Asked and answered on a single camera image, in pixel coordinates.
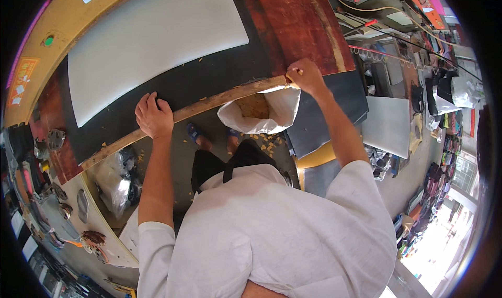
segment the black bag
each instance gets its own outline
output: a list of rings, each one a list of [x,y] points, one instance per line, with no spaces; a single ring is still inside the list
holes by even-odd
[[[424,111],[424,88],[411,83],[411,106],[416,114]]]

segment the hand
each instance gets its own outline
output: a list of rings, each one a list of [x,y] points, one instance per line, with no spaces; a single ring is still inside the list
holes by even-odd
[[[308,58],[300,59],[288,67],[287,75],[313,98],[322,98],[325,94],[330,94],[317,65]]]
[[[158,99],[157,92],[145,94],[136,105],[134,113],[141,130],[150,138],[171,138],[174,126],[173,111],[165,100]]]

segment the foot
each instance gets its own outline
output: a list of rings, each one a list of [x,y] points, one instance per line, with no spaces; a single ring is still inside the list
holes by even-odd
[[[192,141],[199,145],[200,150],[210,151],[211,148],[213,147],[211,141],[208,138],[206,138],[194,124],[192,123],[188,124],[187,133],[188,136],[192,139]]]
[[[226,139],[226,149],[234,155],[237,150],[237,146],[239,145],[239,131],[228,128],[226,132]]]

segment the red wooden board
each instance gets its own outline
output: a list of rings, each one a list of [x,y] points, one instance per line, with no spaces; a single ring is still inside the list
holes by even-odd
[[[44,135],[52,129],[65,130],[65,120],[59,94],[57,72],[47,82],[40,99],[38,100],[40,121],[44,129]],[[57,151],[50,151],[51,166],[56,171],[59,182],[65,184],[68,180],[83,172],[82,167],[77,165],[69,140],[65,140],[63,146]]]
[[[244,0],[269,55],[272,75],[308,57],[323,75],[355,69],[328,0]]]

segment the window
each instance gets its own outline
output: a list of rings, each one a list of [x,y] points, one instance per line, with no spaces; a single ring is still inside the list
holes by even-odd
[[[472,185],[476,179],[477,165],[466,157],[461,155],[457,157],[455,173],[451,183],[464,190],[466,193],[471,192]]]

